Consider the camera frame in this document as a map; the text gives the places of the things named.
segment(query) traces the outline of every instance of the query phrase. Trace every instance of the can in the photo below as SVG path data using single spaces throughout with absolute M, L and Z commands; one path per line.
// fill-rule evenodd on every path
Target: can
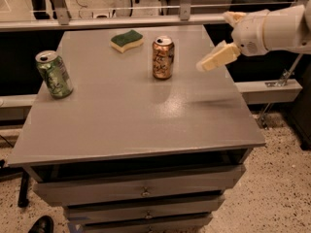
M 37 69 L 53 98 L 63 98 L 71 94 L 71 84 L 62 58 L 53 50 L 45 50 L 36 55 Z
M 173 74 L 175 46 L 168 36 L 158 36 L 153 42 L 153 75 L 166 80 Z

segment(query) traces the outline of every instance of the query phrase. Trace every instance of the gray tabletop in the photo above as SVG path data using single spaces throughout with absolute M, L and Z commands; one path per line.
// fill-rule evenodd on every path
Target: gray tabletop
M 58 49 L 74 85 L 53 100 L 43 84 L 9 164 L 40 165 L 264 145 L 225 67 L 200 73 L 213 48 L 202 26 L 137 28 L 144 44 L 119 53 L 110 39 L 129 29 L 66 32 Z M 175 43 L 171 79 L 152 75 L 152 42 Z

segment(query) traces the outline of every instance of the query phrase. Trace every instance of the speckled floor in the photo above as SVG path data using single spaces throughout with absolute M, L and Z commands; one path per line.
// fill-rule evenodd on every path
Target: speckled floor
M 267 123 L 270 128 L 261 129 L 266 146 L 254 149 L 246 159 L 246 173 L 225 192 L 212 221 L 201 229 L 165 233 L 311 232 L 311 151 L 300 149 L 282 114 L 270 113 Z M 14 143 L 20 130 L 0 127 L 0 134 Z M 0 147 L 0 158 L 12 151 L 3 140 Z M 48 206 L 34 194 L 33 183 L 25 209 L 17 206 L 20 179 L 0 183 L 0 232 L 27 232 L 43 215 L 53 218 L 55 233 L 69 232 L 62 209 Z

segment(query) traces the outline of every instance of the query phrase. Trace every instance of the scouring pad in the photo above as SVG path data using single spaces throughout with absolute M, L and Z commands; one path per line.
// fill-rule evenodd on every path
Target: scouring pad
M 143 36 L 135 30 L 130 30 L 127 33 L 114 36 L 110 41 L 110 46 L 119 52 L 125 52 L 141 46 L 143 43 Z

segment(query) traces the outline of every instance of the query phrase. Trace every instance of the floor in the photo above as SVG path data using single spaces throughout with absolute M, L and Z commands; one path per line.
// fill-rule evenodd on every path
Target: floor
M 110 7 L 114 1 L 87 0 L 87 7 L 78 5 L 77 0 L 66 3 L 74 17 L 79 18 L 79 11 L 83 17 L 92 17 L 90 12 L 100 13 L 103 3 Z M 156 15 L 156 4 L 157 0 L 141 0 L 139 6 L 145 9 L 135 13 Z M 34 19 L 30 11 L 30 0 L 0 0 L 0 21 Z M 299 138 L 282 113 L 271 112 L 267 123 L 268 130 L 260 129 L 266 146 L 254 149 L 247 158 L 246 173 L 233 189 L 225 192 L 225 201 L 213 212 L 212 221 L 199 230 L 165 233 L 311 232 L 311 151 L 300 149 Z M 21 127 L 0 126 L 0 135 L 13 145 Z M 0 138 L 0 159 L 6 159 L 12 150 Z M 32 184 L 31 180 L 29 206 L 21 209 L 17 206 L 20 178 L 0 183 L 0 232 L 28 232 L 43 215 L 53 218 L 55 233 L 69 232 L 62 209 L 48 206 L 32 191 Z

